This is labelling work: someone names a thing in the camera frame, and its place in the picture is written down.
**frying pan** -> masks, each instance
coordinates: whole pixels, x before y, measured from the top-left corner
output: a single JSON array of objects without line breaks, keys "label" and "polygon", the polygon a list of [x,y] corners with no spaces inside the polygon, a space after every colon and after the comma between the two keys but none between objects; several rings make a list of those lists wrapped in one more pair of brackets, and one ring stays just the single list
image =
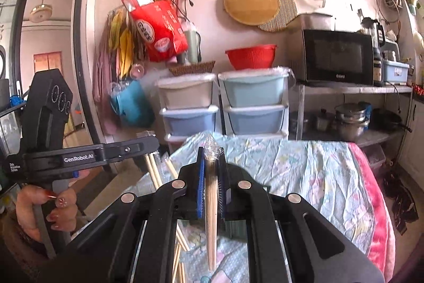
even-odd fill
[{"label": "frying pan", "polygon": [[403,128],[412,133],[409,127],[402,124],[402,118],[399,115],[384,108],[374,109],[372,111],[372,120],[382,130],[394,131],[398,128]]}]

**red bag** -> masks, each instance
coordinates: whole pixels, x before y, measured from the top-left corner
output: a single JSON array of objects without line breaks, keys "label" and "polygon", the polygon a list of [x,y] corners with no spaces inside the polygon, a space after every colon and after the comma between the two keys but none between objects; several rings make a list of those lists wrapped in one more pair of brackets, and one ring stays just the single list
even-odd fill
[{"label": "red bag", "polygon": [[143,38],[150,61],[167,61],[188,49],[181,24],[168,1],[140,6],[137,0],[121,0]]}]

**cabinet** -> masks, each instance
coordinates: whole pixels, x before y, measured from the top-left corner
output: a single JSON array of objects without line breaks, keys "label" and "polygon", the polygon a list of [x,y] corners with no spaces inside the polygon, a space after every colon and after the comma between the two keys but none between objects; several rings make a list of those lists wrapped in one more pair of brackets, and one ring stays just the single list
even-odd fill
[{"label": "cabinet", "polygon": [[411,107],[410,128],[400,153],[399,164],[424,190],[424,104],[414,101]]}]

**blue plastic box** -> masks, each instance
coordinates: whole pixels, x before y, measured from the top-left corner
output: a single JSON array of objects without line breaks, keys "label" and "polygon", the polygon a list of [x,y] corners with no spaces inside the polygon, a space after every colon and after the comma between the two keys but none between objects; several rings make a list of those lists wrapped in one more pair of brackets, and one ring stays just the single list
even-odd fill
[{"label": "blue plastic box", "polygon": [[218,75],[231,107],[281,105],[287,89],[285,68],[225,72]]},{"label": "blue plastic box", "polygon": [[217,106],[177,111],[163,109],[160,115],[163,116],[167,133],[173,136],[191,136],[202,131],[215,131],[218,110]]},{"label": "blue plastic box", "polygon": [[234,134],[277,133],[283,125],[286,106],[227,107]]},{"label": "blue plastic box", "polygon": [[385,82],[390,82],[393,84],[407,82],[409,64],[384,59],[383,65]]}]

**wicker basket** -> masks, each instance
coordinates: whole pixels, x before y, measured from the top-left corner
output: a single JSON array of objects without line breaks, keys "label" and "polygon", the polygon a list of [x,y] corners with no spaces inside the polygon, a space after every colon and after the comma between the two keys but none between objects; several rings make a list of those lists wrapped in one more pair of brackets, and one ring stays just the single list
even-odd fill
[{"label": "wicker basket", "polygon": [[212,69],[215,65],[215,61],[206,61],[204,63],[197,63],[191,65],[176,65],[169,68],[169,71],[174,76],[182,76],[182,75],[199,75],[205,73],[211,73]]}]

